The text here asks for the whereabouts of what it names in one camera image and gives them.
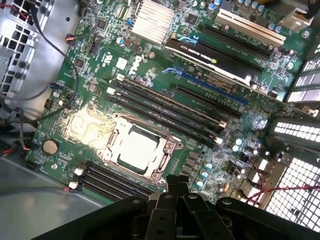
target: motherboard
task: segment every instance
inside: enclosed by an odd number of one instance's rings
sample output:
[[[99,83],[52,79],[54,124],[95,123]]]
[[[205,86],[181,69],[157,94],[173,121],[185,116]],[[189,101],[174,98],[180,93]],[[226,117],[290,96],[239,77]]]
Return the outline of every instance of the motherboard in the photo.
[[[38,124],[27,162],[107,204],[165,192],[169,174],[188,176],[190,191],[215,203],[234,196],[254,165],[272,165],[272,120],[306,115],[282,101],[312,28],[292,31],[281,27],[283,16],[232,0],[89,2],[97,29],[68,42],[78,92]],[[85,6],[79,14],[76,36],[95,20]],[[66,61],[56,83],[44,115],[73,93]]]

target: green circuit board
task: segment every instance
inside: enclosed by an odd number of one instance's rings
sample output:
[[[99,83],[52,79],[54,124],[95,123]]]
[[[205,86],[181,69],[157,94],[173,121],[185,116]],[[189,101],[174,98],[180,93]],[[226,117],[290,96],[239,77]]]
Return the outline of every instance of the green circuit board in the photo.
[[[187,70],[192,66],[181,59],[175,58],[173,62],[166,59],[163,54],[163,46],[154,45],[130,33],[130,26],[126,20],[135,18],[137,3],[132,3],[128,6],[128,2],[123,0],[104,0],[101,1],[103,2],[101,4],[97,4],[96,1],[91,2],[98,12],[99,27],[93,36],[77,41],[70,46],[67,53],[68,57],[77,66],[80,74],[80,86],[75,101],[71,109],[66,109],[60,115],[40,122],[33,139],[33,142],[39,146],[42,146],[44,141],[48,139],[55,140],[59,145],[58,153],[48,156],[44,153],[43,148],[39,147],[31,150],[26,157],[28,161],[41,165],[40,170],[43,173],[68,184],[74,175],[75,168],[81,162],[92,161],[104,166],[100,155],[105,149],[115,127],[114,115],[124,114],[135,116],[144,121],[144,123],[164,130],[180,140],[183,148],[176,149],[172,153],[162,174],[164,178],[168,174],[179,175],[190,154],[198,154],[200,157],[192,168],[189,187],[193,192],[207,195],[210,201],[214,203],[221,197],[230,196],[233,190],[243,182],[245,176],[238,179],[234,174],[229,173],[230,162],[236,162],[248,148],[263,149],[264,135],[266,134],[265,128],[268,122],[278,115],[303,115],[302,112],[289,105],[271,100],[270,97],[262,94],[259,89],[268,91],[277,87],[279,92],[277,99],[283,100],[288,87],[302,64],[304,54],[309,50],[308,46],[312,41],[313,31],[311,28],[307,29],[311,33],[309,38],[303,38],[301,32],[294,33],[284,29],[282,34],[286,36],[286,41],[283,47],[285,49],[294,49],[296,55],[282,57],[270,62],[262,61],[251,55],[245,55],[243,52],[236,51],[232,46],[228,46],[218,40],[208,39],[213,45],[219,46],[229,54],[252,63],[255,62],[255,64],[264,68],[262,75],[256,79],[257,90],[252,91],[242,85],[234,87],[234,92],[231,92],[231,94],[248,100],[248,104],[241,104],[225,95],[195,84],[189,79],[172,73],[163,74],[163,70],[173,66]],[[195,4],[197,1],[187,0],[183,7],[177,4],[179,1],[175,0],[159,0],[157,2],[174,10],[174,18],[169,34],[175,33],[177,38],[191,35],[205,38],[200,30],[203,24],[223,28],[221,24],[214,21],[216,14],[207,14],[205,9],[200,9],[199,5]],[[237,10],[234,7],[232,5],[232,11],[243,18],[249,19],[252,15],[252,13],[248,13],[241,7]],[[195,23],[186,22],[189,14],[197,16]],[[276,24],[282,19],[282,16],[269,10],[262,17]],[[81,35],[87,32],[92,25],[92,19],[93,15],[90,12],[85,13],[79,23],[76,34]],[[229,30],[228,34],[244,39],[255,46],[262,45],[261,42],[254,38],[232,29]],[[116,43],[119,37],[125,40],[124,45]],[[97,52],[93,54],[90,52],[90,47],[97,38],[99,38],[99,47]],[[130,71],[133,64],[137,62],[137,56],[141,59],[138,62],[136,74],[132,76]],[[288,63],[293,63],[294,65],[291,70],[286,69]],[[137,77],[140,77],[141,82],[137,83]],[[123,79],[127,79],[128,83],[137,83],[135,88],[140,88],[140,90],[137,90],[139,94],[148,93],[149,97],[152,97],[152,95],[156,96],[155,93],[158,93],[169,99],[171,103],[179,103],[187,107],[181,110],[184,116],[187,116],[179,119],[182,123],[188,123],[188,116],[196,118],[195,115],[198,116],[199,114],[206,117],[206,120],[202,119],[201,121],[208,126],[212,124],[209,121],[211,118],[223,120],[227,123],[226,128],[219,131],[219,133],[217,133],[218,131],[215,132],[216,137],[222,139],[222,143],[210,146],[206,143],[210,141],[208,137],[203,137],[202,140],[195,140],[192,137],[195,136],[194,132],[189,131],[190,134],[184,134],[181,131],[181,126],[179,126],[179,121],[170,123],[171,126],[175,126],[170,128],[140,114],[134,110],[135,104],[144,104],[144,109],[140,107],[140,110],[145,112],[152,111],[153,106],[151,101],[141,100],[137,93],[129,92],[127,94],[130,99],[133,99],[132,102],[129,102],[129,105],[133,107],[132,109],[115,103],[112,98],[120,101],[120,96],[110,94],[110,90],[122,93],[121,91],[123,90],[120,85],[124,84]],[[63,85],[64,88],[52,91],[49,97],[52,100],[52,106],[44,110],[44,115],[60,108],[60,103],[67,101],[68,96],[72,93],[75,78],[73,71],[66,62],[63,63],[60,69],[57,83]],[[177,92],[177,86],[187,88],[209,100],[235,110],[240,114],[240,117],[230,117],[229,114],[221,112],[210,105],[197,99],[191,99]],[[238,146],[239,150],[233,148],[237,139],[242,140],[242,144]],[[212,164],[212,169],[205,169],[204,164],[206,163]],[[249,163],[243,164],[244,167],[249,167],[249,165]],[[165,184],[149,184],[138,177],[126,174],[125,171],[113,168],[112,165],[105,167],[152,191],[162,192],[166,189]],[[204,171],[208,173],[208,177],[203,177],[202,173]],[[199,181],[203,183],[203,186],[199,187]],[[228,184],[228,188],[222,191],[221,189],[226,184]],[[96,199],[110,203],[108,199],[99,194],[88,189],[84,189],[84,191]]]

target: blue pcie slot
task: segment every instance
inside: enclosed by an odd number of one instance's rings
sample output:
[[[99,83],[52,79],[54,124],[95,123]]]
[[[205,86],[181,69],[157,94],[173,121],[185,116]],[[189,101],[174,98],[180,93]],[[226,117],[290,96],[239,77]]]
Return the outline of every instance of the blue pcie slot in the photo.
[[[244,99],[243,97],[239,97],[239,96],[236,96],[236,95],[233,95],[233,94],[230,94],[228,92],[225,92],[223,91],[222,89],[220,89],[219,87],[216,87],[216,86],[213,86],[207,82],[204,82],[204,81],[201,81],[201,80],[198,80],[197,78],[195,78],[194,76],[191,76],[183,71],[180,71],[180,70],[177,70],[175,68],[172,68],[172,67],[168,67],[166,70],[163,70],[162,71],[163,74],[166,74],[166,73],[173,73],[173,74],[176,74],[180,77],[183,77],[185,79],[188,79],[192,82],[194,82],[195,84],[198,84],[206,89],[209,89],[209,90],[212,90],[222,96],[225,96],[229,99],[232,99],[234,101],[237,101],[238,103],[241,103],[243,105],[248,105],[248,101],[246,99]]]

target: white pci slot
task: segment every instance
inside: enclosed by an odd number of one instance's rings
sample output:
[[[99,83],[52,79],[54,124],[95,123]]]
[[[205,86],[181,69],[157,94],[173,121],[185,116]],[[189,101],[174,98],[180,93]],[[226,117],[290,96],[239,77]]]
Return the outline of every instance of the white pci slot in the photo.
[[[215,20],[221,24],[229,25],[231,28],[258,39],[261,42],[272,44],[275,47],[282,46],[286,40],[285,36],[223,9],[219,10]]]

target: cpu socket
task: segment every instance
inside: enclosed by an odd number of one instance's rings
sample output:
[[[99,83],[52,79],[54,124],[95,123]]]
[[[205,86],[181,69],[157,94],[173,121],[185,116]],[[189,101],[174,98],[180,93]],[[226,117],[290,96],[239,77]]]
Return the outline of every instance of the cpu socket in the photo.
[[[113,132],[100,151],[102,161],[147,183],[164,184],[162,174],[174,150],[183,148],[181,141],[134,116],[114,114],[113,118]]]

